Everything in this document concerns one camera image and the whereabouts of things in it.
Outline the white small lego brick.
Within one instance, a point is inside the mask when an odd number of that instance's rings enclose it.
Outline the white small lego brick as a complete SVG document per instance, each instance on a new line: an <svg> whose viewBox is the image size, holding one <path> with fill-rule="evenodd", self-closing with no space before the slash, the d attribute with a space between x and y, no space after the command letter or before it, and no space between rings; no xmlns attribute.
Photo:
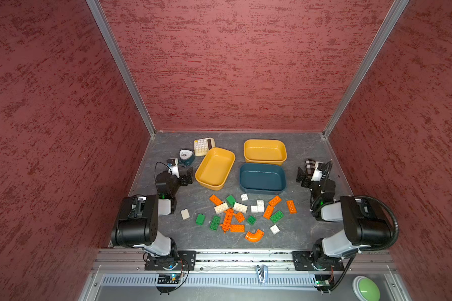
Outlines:
<svg viewBox="0 0 452 301"><path fill-rule="evenodd" d="M190 214L189 214L189 211L187 209L181 210L180 213L181 213L181 216L182 216L183 220L186 220L186 219L190 218Z"/></svg>

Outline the green small lego brick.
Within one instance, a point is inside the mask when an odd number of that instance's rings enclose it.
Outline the green small lego brick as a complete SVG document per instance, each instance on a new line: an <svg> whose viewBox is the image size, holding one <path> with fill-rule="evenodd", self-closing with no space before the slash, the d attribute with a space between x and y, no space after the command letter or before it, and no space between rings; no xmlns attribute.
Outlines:
<svg viewBox="0 0 452 301"><path fill-rule="evenodd" d="M198 214L195 223L199 226L203 226L205 223L205 215L202 213Z"/></svg>

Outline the white 2x4 lego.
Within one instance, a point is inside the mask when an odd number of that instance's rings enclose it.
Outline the white 2x4 lego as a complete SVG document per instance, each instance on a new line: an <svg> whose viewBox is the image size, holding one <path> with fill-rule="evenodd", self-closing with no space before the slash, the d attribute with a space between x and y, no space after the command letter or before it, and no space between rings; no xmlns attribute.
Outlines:
<svg viewBox="0 0 452 301"><path fill-rule="evenodd" d="M248 206L241 204L241 203L235 203L233 209L234 209L234 211L238 211L238 212L241 212L242 214L246 214Z"/></svg>
<svg viewBox="0 0 452 301"><path fill-rule="evenodd" d="M222 204L216 206L214 208L214 211L215 211L215 214L221 214L221 213L225 212L228 209L229 209L228 204L227 203L222 203Z"/></svg>

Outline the green cube lego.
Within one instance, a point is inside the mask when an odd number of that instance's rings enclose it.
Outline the green cube lego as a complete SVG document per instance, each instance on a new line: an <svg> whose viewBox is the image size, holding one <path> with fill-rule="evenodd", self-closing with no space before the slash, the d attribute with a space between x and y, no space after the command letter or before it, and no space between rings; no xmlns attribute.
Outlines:
<svg viewBox="0 0 452 301"><path fill-rule="evenodd" d="M230 208L233 208L236 204L236 199L230 194L226 197L226 202Z"/></svg>

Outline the green 2x4 lego plate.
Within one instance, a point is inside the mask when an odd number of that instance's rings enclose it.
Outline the green 2x4 lego plate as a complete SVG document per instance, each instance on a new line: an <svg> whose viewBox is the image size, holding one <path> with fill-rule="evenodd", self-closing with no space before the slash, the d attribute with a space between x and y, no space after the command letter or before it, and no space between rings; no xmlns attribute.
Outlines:
<svg viewBox="0 0 452 301"><path fill-rule="evenodd" d="M210 222L209 229L212 231L217 231L218 228L220 227L220 222L221 222L221 217L219 217L218 215L213 216L213 218Z"/></svg>

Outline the orange long lego chassis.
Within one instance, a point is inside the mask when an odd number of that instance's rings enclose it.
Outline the orange long lego chassis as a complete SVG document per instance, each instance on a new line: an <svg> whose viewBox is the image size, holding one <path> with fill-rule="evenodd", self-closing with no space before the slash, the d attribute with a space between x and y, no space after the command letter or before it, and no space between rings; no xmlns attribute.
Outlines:
<svg viewBox="0 0 452 301"><path fill-rule="evenodd" d="M224 220L223 223L220 225L224 233L228 232L231 229L233 215L234 211L232 208L225 210Z"/></svg>

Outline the small orange lego brick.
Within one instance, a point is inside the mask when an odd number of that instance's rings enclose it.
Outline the small orange lego brick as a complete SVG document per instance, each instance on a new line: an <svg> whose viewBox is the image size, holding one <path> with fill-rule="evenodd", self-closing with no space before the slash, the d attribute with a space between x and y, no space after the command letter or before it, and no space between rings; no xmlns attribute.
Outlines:
<svg viewBox="0 0 452 301"><path fill-rule="evenodd" d="M234 216L239 223L242 223L245 220L244 215L241 212L235 213Z"/></svg>

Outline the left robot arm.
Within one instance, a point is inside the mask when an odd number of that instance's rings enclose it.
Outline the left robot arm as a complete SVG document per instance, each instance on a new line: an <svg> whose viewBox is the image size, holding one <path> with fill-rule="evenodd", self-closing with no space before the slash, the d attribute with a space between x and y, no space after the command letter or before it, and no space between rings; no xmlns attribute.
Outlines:
<svg viewBox="0 0 452 301"><path fill-rule="evenodd" d="M159 232L158 218L175 213L177 191L193 183L193 168L177 176L167 167L154 175L154 182L155 194L135 194L123 199L110 241L115 247L140 248L159 263L170 266L179 261L180 256L174 240Z"/></svg>

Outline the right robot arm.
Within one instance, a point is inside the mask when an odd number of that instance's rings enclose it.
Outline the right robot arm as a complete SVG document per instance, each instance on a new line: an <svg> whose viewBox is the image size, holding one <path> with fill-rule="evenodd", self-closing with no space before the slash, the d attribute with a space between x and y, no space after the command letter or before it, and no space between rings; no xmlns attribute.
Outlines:
<svg viewBox="0 0 452 301"><path fill-rule="evenodd" d="M320 238L311 249L311 263L317 270L332 267L367 251L385 250L399 237L399 223L392 209L371 196L341 196L335 201L336 184L329 179L331 167L298 168L296 182L310 190L310 213L318 221L343 223L343 229Z"/></svg>

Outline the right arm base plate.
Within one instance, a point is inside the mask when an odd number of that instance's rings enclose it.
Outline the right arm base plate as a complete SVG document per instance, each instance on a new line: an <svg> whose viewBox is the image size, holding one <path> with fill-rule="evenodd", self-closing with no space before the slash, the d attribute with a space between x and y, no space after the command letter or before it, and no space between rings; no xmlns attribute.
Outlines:
<svg viewBox="0 0 452 301"><path fill-rule="evenodd" d="M293 251L291 254L296 271L344 271L344 264L341 258L315 255L311 251Z"/></svg>

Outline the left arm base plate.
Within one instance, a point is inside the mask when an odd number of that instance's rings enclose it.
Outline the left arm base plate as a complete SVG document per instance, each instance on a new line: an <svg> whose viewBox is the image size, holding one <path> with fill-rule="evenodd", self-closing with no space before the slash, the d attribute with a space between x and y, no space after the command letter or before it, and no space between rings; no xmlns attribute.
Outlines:
<svg viewBox="0 0 452 301"><path fill-rule="evenodd" d="M172 255L156 257L148 255L144 269L146 271L192 271L195 269L197 252L190 250L180 250Z"/></svg>

